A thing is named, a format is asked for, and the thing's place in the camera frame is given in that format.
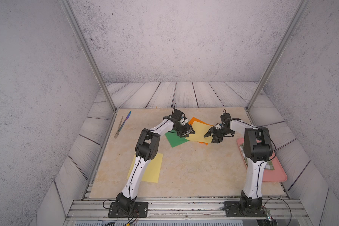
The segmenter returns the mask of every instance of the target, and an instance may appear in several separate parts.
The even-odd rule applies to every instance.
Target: fork
[[[124,119],[124,122],[122,123],[121,127],[118,128],[117,133],[114,135],[114,138],[118,137],[119,132],[121,131],[125,121],[127,121],[127,119],[129,118],[130,115],[131,115],[131,111],[128,113],[127,117]]]

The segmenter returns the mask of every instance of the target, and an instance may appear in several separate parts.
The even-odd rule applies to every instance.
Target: black cable
[[[105,202],[105,201],[113,201],[113,202],[115,202],[114,199],[106,199],[106,200],[104,200],[104,201],[103,201],[103,208],[104,208],[104,209],[110,209],[110,208],[104,207],[104,202]]]
[[[115,222],[109,222],[109,223],[105,224],[104,226],[109,226],[111,224],[116,224],[116,223]]]
[[[265,162],[268,162],[268,161],[273,160],[273,159],[276,157],[276,145],[275,145],[275,143],[274,143],[273,140],[270,138],[270,135],[269,135],[269,134],[267,134],[263,129],[261,129],[261,128],[259,128],[259,129],[261,130],[261,132],[265,133],[266,136],[271,140],[272,144],[273,144],[274,147],[275,147],[275,151],[274,151],[275,155],[274,155],[274,157],[273,157],[272,159],[260,163],[260,166],[259,166],[259,172],[258,172],[258,174],[257,174],[257,183],[256,183],[256,196],[257,196],[257,198],[259,198],[259,196],[258,196],[258,194],[257,194],[257,191],[258,191],[258,187],[259,187],[259,177],[260,177],[260,171],[261,171],[260,169],[261,169],[261,165],[262,165],[263,163],[265,163]]]
[[[133,175],[132,175],[131,181],[130,181],[130,183],[129,183],[129,199],[131,199],[131,200],[132,200],[132,198],[131,198],[131,183],[132,183],[132,180],[133,180],[134,174],[136,173],[136,170],[137,170],[137,167],[138,167],[138,166],[139,166],[139,163],[137,164],[137,166],[136,166],[136,168],[135,168],[135,170],[134,170],[134,172],[133,172]]]
[[[132,219],[130,219],[127,223],[125,223],[123,226],[127,226],[127,224],[132,224],[134,221],[132,221],[133,220],[133,217],[132,217]]]
[[[182,112],[182,114],[183,114],[183,121],[182,121],[182,122],[180,122],[180,123],[183,123],[183,122],[185,122],[185,118],[186,118],[186,115],[185,115],[185,113],[183,113],[183,112]]]
[[[266,203],[270,200],[270,199],[280,199],[281,201],[285,202],[285,200],[281,199],[281,198],[278,198],[278,197],[272,197],[272,198],[269,198],[265,204],[263,206],[266,205]],[[289,208],[289,211],[290,211],[290,220],[289,220],[289,223],[286,225],[286,226],[289,226],[290,222],[291,222],[291,218],[292,218],[292,213],[291,213],[291,209],[290,209],[290,206],[287,202],[285,202],[285,204],[287,205],[287,207]]]

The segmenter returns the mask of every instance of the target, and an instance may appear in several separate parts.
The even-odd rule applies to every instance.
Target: wooden floor
[[[255,82],[146,82],[107,84],[117,108],[154,107],[246,107]],[[97,109],[106,99],[102,91],[95,98]],[[273,107],[261,92],[254,107]]]

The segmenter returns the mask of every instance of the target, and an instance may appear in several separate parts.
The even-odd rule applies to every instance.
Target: white textured wall
[[[29,225],[99,85],[58,0],[0,1],[0,225]]]
[[[105,82],[258,81],[299,0],[70,0]]]
[[[265,92],[339,199],[339,0],[311,2]]]

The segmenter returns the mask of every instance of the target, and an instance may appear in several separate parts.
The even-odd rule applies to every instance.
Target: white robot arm
[[[136,160],[134,167],[122,192],[117,195],[116,202],[111,204],[112,213],[122,212],[129,215],[133,212],[140,181],[148,164],[157,154],[159,139],[173,129],[176,130],[179,137],[188,137],[189,134],[195,134],[183,112],[177,109],[174,109],[172,115],[163,117],[163,121],[154,128],[142,130],[135,148]]]
[[[223,113],[221,124],[216,124],[209,129],[204,137],[212,134],[212,142],[220,143],[224,137],[228,137],[228,134],[233,136],[235,132],[244,136],[244,153],[248,158],[246,183],[241,192],[239,205],[236,208],[239,209],[240,213],[246,213],[247,216],[257,215],[262,207],[261,184],[266,166],[265,162],[269,161],[273,154],[269,130],[266,127],[247,124],[237,118],[233,119],[229,113]]]

